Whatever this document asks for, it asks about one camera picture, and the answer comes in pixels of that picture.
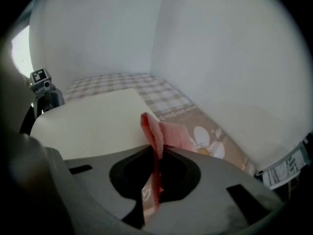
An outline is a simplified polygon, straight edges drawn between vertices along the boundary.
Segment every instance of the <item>pink towel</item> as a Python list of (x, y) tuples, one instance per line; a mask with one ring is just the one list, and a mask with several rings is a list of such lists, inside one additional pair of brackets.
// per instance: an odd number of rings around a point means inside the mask
[(161, 178), (159, 176), (157, 162), (163, 157), (164, 145), (195, 151), (186, 126), (157, 121), (149, 113), (141, 114), (141, 128), (150, 145), (154, 149), (154, 171), (152, 174), (152, 194), (155, 210), (159, 207)]

